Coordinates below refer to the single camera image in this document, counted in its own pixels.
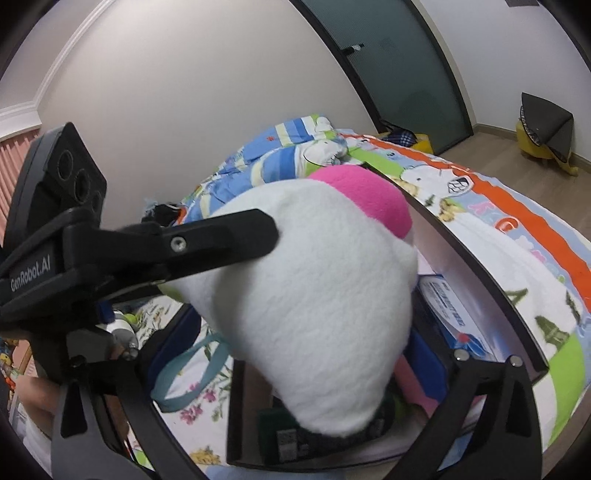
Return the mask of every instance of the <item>screw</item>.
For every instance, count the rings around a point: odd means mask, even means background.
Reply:
[[[461,348],[455,350],[453,352],[453,356],[459,362],[465,362],[465,361],[467,361],[470,358],[470,354],[468,352],[466,352],[465,350],[461,349]]]
[[[170,248],[173,249],[173,252],[178,254],[184,252],[187,248],[187,241],[182,236],[176,236],[170,241]]]
[[[511,365],[513,365],[514,367],[523,366],[523,360],[521,359],[520,356],[517,356],[517,355],[511,355],[509,357],[509,362],[511,362]]]

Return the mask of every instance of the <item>glass door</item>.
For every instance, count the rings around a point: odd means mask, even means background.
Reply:
[[[456,80],[411,0],[293,2],[309,9],[346,56],[380,118],[429,135],[436,153],[472,135]]]

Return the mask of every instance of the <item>blue strap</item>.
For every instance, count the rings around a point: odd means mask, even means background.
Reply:
[[[218,346],[214,351],[209,365],[205,369],[201,380],[199,381],[195,390],[188,391],[184,395],[173,398],[166,398],[174,379],[181,372],[181,370],[189,363],[189,360],[199,351],[200,348],[209,345],[212,342],[218,342]],[[223,366],[226,364],[230,352],[228,344],[219,333],[212,333],[207,335],[200,342],[195,343],[190,349],[181,353],[179,356],[173,358],[168,362],[156,378],[154,388],[150,393],[152,400],[154,400],[163,413],[170,413],[179,411],[188,407],[193,400],[195,400],[201,392],[216,378]]]

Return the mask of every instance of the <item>orange stripe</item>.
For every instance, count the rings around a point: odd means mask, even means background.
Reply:
[[[356,135],[345,135],[346,137],[362,138]],[[579,291],[587,310],[591,311],[591,271],[587,264],[579,258],[569,247],[568,243],[555,230],[550,228],[546,220],[541,216],[532,213],[525,205],[517,201],[508,191],[494,186],[487,181],[480,179],[472,173],[472,170],[455,163],[443,163],[433,161],[424,153],[416,150],[409,150],[404,147],[384,142],[381,140],[367,139],[376,147],[396,150],[405,157],[413,160],[423,161],[439,170],[454,169],[460,170],[461,175],[466,175],[474,182],[473,191],[488,198],[497,205],[503,212],[517,218],[524,228],[554,257],[556,262],[564,268],[570,276],[574,287]]]

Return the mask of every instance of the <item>door frame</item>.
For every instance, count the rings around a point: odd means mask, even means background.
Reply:
[[[436,154],[440,154],[450,148],[454,147],[458,143],[464,141],[465,139],[474,135],[474,130],[472,129],[472,121],[470,121],[470,115],[468,114],[468,109],[466,107],[466,102],[464,101],[464,97],[462,96],[462,91],[460,90],[459,85],[457,84],[456,76],[453,73],[452,68],[450,67],[447,57],[445,56],[441,45],[437,41],[437,38],[433,34],[431,28],[427,24],[427,21],[421,15],[421,12],[418,10],[417,6],[413,3],[412,0],[402,0],[404,4],[408,7],[410,12],[412,13],[413,17],[417,20],[419,26],[423,29],[427,38],[431,41],[431,44],[435,48],[435,52],[437,53],[437,57],[439,58],[440,62],[443,65],[443,68],[447,74],[447,77],[450,79],[450,83],[452,84],[452,90],[454,96],[458,104],[460,105],[460,111],[462,112],[462,118],[464,120],[464,124],[466,125],[466,129],[468,130],[468,135],[460,138],[458,140],[453,141],[451,144],[446,145],[441,150],[437,151]],[[357,74],[357,71],[353,68],[353,65],[349,61],[349,59],[341,52],[340,47],[337,45],[337,42],[334,38],[330,35],[328,30],[324,27],[324,25],[320,22],[320,20],[314,15],[312,10],[303,2],[303,0],[290,0],[291,4],[297,9],[298,12],[308,21],[312,28],[314,28],[315,32],[318,36],[322,39],[324,44],[328,47],[330,52],[335,57],[336,61],[339,63],[340,67],[343,69],[345,75],[349,78],[349,81],[353,85],[353,88],[359,95],[361,102],[363,103],[365,109],[368,111],[369,117],[371,118],[372,122],[375,125],[375,128],[378,132],[385,132],[387,129],[381,122],[381,116],[379,114],[378,108],[376,107],[374,100],[371,98],[367,88],[363,84],[363,81]]]

